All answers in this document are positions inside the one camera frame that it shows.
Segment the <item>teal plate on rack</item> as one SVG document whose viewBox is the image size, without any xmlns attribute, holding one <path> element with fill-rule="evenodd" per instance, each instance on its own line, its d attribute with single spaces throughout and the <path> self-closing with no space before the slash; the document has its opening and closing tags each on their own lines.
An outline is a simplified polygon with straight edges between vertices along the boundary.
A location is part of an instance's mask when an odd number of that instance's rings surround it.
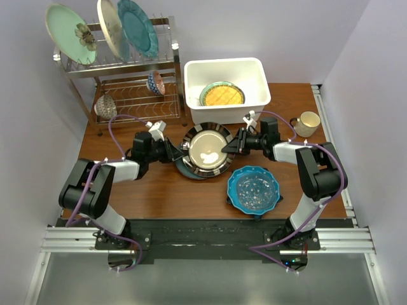
<svg viewBox="0 0 407 305">
<path fill-rule="evenodd" d="M 158 36 L 144 10 L 134 1 L 117 4 L 118 17 L 128 42 L 144 57 L 158 56 Z"/>
</svg>

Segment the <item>cream mug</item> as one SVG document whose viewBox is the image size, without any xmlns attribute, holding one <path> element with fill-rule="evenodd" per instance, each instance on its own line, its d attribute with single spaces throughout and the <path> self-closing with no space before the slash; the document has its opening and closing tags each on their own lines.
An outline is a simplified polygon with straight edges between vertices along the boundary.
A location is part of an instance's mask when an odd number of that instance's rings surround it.
<svg viewBox="0 0 407 305">
<path fill-rule="evenodd" d="M 305 111 L 298 118 L 291 118 L 289 123 L 298 136 L 309 138 L 320 126 L 321 119 L 315 112 Z"/>
</svg>

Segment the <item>blue scalloped plate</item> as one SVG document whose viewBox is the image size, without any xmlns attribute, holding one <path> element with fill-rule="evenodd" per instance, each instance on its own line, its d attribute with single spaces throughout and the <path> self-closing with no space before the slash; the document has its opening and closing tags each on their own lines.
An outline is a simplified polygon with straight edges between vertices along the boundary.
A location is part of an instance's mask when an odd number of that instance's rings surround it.
<svg viewBox="0 0 407 305">
<path fill-rule="evenodd" d="M 284 199 L 276 178 L 260 166 L 244 166 L 233 171 L 226 193 L 227 204 L 254 220 L 261 220 Z"/>
</svg>

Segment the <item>mint floral plate on rack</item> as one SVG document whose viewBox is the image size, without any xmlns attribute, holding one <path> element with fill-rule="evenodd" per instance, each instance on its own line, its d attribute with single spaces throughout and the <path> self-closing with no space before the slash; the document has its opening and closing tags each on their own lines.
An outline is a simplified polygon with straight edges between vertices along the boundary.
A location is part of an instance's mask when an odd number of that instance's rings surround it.
<svg viewBox="0 0 407 305">
<path fill-rule="evenodd" d="M 97 44 L 85 21 L 62 4 L 46 10 L 46 28 L 58 49 L 72 61 L 90 65 L 95 62 Z"/>
</svg>

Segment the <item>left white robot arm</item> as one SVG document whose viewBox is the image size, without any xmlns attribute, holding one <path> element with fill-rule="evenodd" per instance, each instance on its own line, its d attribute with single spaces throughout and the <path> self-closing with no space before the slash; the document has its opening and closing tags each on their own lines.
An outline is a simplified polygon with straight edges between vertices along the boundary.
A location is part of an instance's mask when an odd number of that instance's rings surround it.
<svg viewBox="0 0 407 305">
<path fill-rule="evenodd" d="M 77 160 L 59 194 L 59 205 L 71 211 L 66 227 L 73 226 L 80 215 L 100 228 L 102 237 L 117 249 L 129 247 L 134 243 L 130 221 L 109 204 L 113 184 L 139 180 L 151 163 L 171 163 L 182 157 L 169 138 L 155 139 L 150 132 L 139 132 L 120 159 Z"/>
</svg>

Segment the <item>metal dish rack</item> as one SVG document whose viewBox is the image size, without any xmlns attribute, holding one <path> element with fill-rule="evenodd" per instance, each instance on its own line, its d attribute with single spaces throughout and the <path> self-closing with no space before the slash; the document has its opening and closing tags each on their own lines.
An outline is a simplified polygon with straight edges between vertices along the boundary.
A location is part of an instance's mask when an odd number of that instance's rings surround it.
<svg viewBox="0 0 407 305">
<path fill-rule="evenodd" d="M 188 123 L 176 20 L 173 16 L 160 16 L 151 22 L 159 42 L 156 58 L 146 58 L 135 49 L 130 50 L 127 62 L 115 58 L 98 23 L 89 25 L 99 47 L 94 63 L 82 65 L 67 58 L 58 48 L 53 51 L 55 65 L 85 113 L 88 127 L 98 136 L 107 130 L 108 120 L 98 117 L 93 107 L 104 94 L 112 96 L 121 116 L 115 125 L 132 123 L 134 116 L 182 126 Z M 156 95 L 147 89 L 146 81 L 153 71 L 160 73 L 165 95 Z"/>
</svg>

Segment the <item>dark blue glazed plate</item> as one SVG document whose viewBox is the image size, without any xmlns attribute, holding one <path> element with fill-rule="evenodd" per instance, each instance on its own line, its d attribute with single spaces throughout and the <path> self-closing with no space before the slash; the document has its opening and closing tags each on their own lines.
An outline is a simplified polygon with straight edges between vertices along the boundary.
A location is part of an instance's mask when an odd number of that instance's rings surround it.
<svg viewBox="0 0 407 305">
<path fill-rule="evenodd" d="M 192 180 L 205 180 L 205 177 L 200 177 L 193 172 L 189 171 L 189 169 L 185 166 L 182 159 L 178 159 L 175 161 L 176 167 L 178 171 L 185 177 L 192 179 Z"/>
</svg>

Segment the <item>cream plate on rack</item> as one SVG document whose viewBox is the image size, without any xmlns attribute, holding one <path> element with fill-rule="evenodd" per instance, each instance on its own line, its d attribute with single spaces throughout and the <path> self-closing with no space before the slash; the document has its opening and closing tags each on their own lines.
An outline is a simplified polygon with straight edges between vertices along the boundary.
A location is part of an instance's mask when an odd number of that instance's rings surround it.
<svg viewBox="0 0 407 305">
<path fill-rule="evenodd" d="M 109 0 L 97 1 L 97 14 L 100 27 L 116 58 L 124 59 L 125 48 L 123 47 L 124 34 L 122 33 L 121 21 L 118 16 L 116 6 Z"/>
</svg>

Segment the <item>black striped plate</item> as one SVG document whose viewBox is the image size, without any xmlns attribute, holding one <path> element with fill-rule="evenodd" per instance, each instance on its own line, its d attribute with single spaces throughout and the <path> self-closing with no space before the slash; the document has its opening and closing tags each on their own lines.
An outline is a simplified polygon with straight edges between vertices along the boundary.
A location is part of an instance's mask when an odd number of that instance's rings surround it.
<svg viewBox="0 0 407 305">
<path fill-rule="evenodd" d="M 233 135 L 224 125 L 213 122 L 195 125 L 180 144 L 181 164 L 203 179 L 221 175 L 235 159 L 233 153 L 222 151 L 232 140 Z"/>
</svg>

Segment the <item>white plastic bin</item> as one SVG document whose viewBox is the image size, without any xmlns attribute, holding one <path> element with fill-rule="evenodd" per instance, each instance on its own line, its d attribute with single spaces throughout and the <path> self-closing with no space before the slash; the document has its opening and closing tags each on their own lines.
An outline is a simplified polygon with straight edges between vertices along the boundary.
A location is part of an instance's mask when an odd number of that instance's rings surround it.
<svg viewBox="0 0 407 305">
<path fill-rule="evenodd" d="M 245 100 L 240 105 L 206 106 L 200 103 L 204 89 L 215 82 L 229 82 L 242 90 Z M 193 60 L 184 66 L 186 105 L 194 124 L 215 122 L 223 125 L 243 122 L 249 111 L 262 111 L 271 101 L 271 93 L 260 60 L 228 58 Z"/>
</svg>

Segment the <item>grey patterned bowl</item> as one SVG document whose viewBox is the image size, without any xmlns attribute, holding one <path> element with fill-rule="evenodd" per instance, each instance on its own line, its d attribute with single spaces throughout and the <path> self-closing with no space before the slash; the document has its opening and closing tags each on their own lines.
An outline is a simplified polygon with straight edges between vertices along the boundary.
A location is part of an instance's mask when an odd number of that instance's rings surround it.
<svg viewBox="0 0 407 305">
<path fill-rule="evenodd" d="M 102 119 L 110 120 L 118 114 L 116 103 L 109 94 L 101 96 L 96 101 L 93 109 L 95 114 Z"/>
</svg>

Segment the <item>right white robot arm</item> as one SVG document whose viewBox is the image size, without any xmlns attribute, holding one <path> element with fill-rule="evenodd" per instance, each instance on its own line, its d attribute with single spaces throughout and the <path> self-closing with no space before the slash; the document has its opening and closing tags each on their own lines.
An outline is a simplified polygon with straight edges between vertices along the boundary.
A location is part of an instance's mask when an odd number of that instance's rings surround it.
<svg viewBox="0 0 407 305">
<path fill-rule="evenodd" d="M 222 151 L 248 155 L 257 150 L 270 161 L 297 166 L 303 194 L 296 210 L 273 234 L 269 244 L 251 247 L 251 250 L 258 251 L 284 243 L 287 248 L 296 250 L 312 237 L 326 205 L 347 187 L 347 175 L 332 143 L 311 144 L 293 139 L 284 142 L 280 138 L 276 118 L 266 117 L 259 123 L 260 131 L 257 133 L 252 132 L 249 126 L 240 128 Z"/>
</svg>

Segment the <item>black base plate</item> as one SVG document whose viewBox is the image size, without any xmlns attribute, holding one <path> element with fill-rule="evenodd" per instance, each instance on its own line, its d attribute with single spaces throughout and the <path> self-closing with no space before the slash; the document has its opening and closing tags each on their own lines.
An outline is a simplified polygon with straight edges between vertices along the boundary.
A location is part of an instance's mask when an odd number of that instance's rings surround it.
<svg viewBox="0 0 407 305">
<path fill-rule="evenodd" d="M 250 247 L 267 245 L 263 252 L 286 262 L 299 252 L 320 250 L 315 230 L 299 233 L 280 245 L 275 242 L 286 233 L 284 220 L 136 220 L 125 229 L 127 239 L 138 242 L 143 264 L 159 259 L 255 260 Z"/>
</svg>

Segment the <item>blue patterned bowl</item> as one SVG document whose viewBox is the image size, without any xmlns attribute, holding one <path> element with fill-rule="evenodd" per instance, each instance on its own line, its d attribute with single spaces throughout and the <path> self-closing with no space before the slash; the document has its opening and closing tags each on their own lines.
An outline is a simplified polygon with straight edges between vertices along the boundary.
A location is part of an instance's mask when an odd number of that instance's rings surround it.
<svg viewBox="0 0 407 305">
<path fill-rule="evenodd" d="M 165 95 L 165 84 L 158 71 L 149 74 L 146 81 L 147 89 L 156 95 Z"/>
</svg>

